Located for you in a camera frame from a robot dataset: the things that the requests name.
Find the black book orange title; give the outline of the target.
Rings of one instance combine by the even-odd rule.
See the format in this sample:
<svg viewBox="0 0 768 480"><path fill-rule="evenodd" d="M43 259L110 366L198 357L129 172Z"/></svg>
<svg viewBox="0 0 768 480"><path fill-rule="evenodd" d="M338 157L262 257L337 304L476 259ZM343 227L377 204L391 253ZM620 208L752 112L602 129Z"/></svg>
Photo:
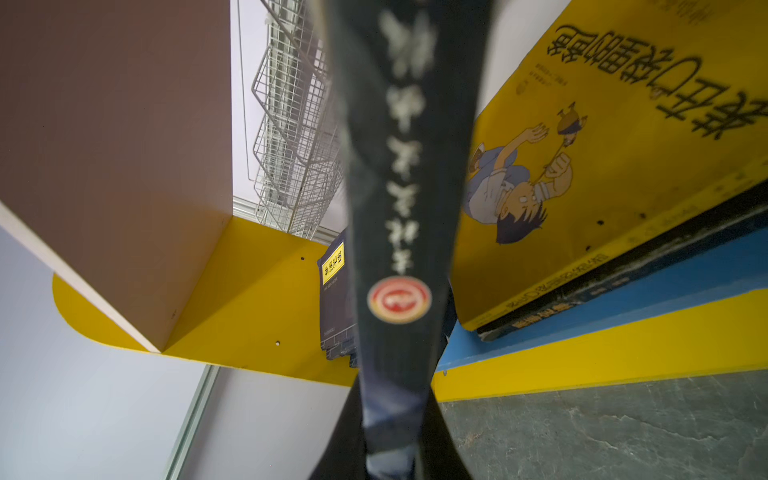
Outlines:
<svg viewBox="0 0 768 480"><path fill-rule="evenodd" d="M766 226L767 183L762 182L478 328L477 335L495 341Z"/></svg>

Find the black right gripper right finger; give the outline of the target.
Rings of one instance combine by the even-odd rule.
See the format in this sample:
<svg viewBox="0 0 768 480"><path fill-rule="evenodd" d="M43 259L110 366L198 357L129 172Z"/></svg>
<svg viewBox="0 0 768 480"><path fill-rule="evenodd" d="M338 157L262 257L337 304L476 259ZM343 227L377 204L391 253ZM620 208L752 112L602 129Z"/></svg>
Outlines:
<svg viewBox="0 0 768 480"><path fill-rule="evenodd" d="M471 480L433 392L429 393L416 457L416 478Z"/></svg>

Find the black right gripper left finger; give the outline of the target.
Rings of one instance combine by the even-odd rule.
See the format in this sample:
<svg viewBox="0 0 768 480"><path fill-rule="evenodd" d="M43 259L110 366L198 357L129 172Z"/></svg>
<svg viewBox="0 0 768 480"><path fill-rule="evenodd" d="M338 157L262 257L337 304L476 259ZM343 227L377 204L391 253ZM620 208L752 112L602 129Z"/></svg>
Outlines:
<svg viewBox="0 0 768 480"><path fill-rule="evenodd" d="M349 391L328 444L309 479L366 479L363 408L358 379Z"/></svg>

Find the yellow cartoon cover book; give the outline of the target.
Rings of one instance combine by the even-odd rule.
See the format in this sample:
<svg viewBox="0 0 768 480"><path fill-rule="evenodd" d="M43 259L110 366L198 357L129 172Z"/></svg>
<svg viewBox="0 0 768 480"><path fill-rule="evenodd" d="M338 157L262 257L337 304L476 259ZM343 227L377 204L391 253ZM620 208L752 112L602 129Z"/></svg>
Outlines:
<svg viewBox="0 0 768 480"><path fill-rule="evenodd" d="M763 1L572 1L475 125L452 288L527 311L767 178Z"/></svg>

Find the blue book of fan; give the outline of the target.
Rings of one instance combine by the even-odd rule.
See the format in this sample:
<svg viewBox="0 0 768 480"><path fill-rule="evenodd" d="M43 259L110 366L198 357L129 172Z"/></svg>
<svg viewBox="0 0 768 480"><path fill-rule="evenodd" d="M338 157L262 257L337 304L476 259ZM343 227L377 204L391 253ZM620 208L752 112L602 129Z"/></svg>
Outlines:
<svg viewBox="0 0 768 480"><path fill-rule="evenodd" d="M357 367L356 320L346 265L346 231L331 242L317 261L320 277L320 346L329 361L348 358L349 367Z"/></svg>

